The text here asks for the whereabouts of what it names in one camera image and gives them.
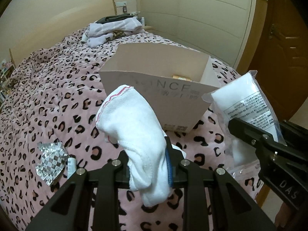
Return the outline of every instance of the silver snack wrapper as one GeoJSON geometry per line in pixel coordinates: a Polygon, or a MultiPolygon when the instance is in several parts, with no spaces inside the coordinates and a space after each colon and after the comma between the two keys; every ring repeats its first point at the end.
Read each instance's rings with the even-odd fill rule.
{"type": "Polygon", "coordinates": [[[62,142],[38,143],[42,151],[41,163],[36,165],[37,175],[50,186],[65,168],[68,153],[62,146],[62,142]]]}

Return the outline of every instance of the wall socket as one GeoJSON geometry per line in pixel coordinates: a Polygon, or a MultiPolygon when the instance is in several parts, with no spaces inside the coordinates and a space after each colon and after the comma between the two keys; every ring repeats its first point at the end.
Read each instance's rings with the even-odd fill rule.
{"type": "Polygon", "coordinates": [[[115,6],[118,8],[118,7],[124,7],[124,6],[126,6],[127,5],[127,1],[125,1],[125,2],[116,2],[115,3],[115,6]]]}

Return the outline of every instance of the bed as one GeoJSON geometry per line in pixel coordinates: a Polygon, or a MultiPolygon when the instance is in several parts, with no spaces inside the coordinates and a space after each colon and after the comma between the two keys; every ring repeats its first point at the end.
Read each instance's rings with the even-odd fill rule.
{"type": "MultiPolygon", "coordinates": [[[[37,176],[35,166],[41,158],[38,142],[62,141],[68,153],[76,156],[78,167],[87,170],[101,168],[121,151],[121,147],[104,141],[104,135],[94,121],[106,98],[98,70],[116,52],[117,46],[154,42],[184,47],[147,32],[119,38],[93,49],[82,44],[80,40],[85,28],[77,29],[112,15],[113,6],[113,1],[101,0],[99,6],[92,3],[62,13],[12,49],[15,63],[20,64],[11,76],[17,84],[0,115],[0,204],[15,230],[25,230],[67,180],[67,168],[51,186],[37,176]]],[[[222,85],[239,77],[231,67],[215,58],[212,58],[212,65],[222,85]]],[[[227,166],[224,136],[211,107],[190,133],[169,131],[167,134],[171,142],[199,166],[207,169],[227,166]]],[[[263,185],[258,178],[258,164],[240,169],[242,176],[236,179],[255,198],[263,185]]],[[[181,230],[182,212],[181,190],[174,190],[167,201],[151,208],[142,205],[138,192],[119,190],[122,231],[181,230]]],[[[4,221],[7,220],[3,215],[0,222],[4,221]]]]}

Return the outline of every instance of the headboard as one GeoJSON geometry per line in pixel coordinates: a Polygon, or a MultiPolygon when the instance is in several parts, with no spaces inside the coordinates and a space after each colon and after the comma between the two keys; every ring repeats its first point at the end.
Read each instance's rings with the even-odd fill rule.
{"type": "Polygon", "coordinates": [[[102,17],[112,15],[116,15],[114,0],[96,0],[64,11],[23,37],[11,49],[11,57],[18,66],[33,51],[50,48],[70,33],[86,27],[89,23],[102,17]]]}

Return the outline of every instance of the red stitching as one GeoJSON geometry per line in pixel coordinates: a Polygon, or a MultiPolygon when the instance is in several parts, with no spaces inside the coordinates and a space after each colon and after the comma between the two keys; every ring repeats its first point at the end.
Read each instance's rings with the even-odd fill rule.
{"type": "Polygon", "coordinates": [[[104,107],[105,107],[106,103],[107,103],[107,102],[110,102],[112,97],[120,95],[125,89],[129,89],[129,88],[131,88],[131,86],[128,86],[128,87],[125,86],[124,88],[121,89],[121,91],[120,91],[119,93],[117,93],[116,95],[112,95],[112,96],[109,97],[109,100],[106,101],[106,102],[104,103],[104,105],[103,105],[103,107],[102,107],[102,110],[101,110],[100,113],[98,114],[98,117],[97,117],[97,120],[96,120],[95,124],[97,124],[97,122],[99,121],[100,116],[101,116],[101,114],[102,114],[102,112],[103,112],[103,110],[104,110],[104,107]]]}

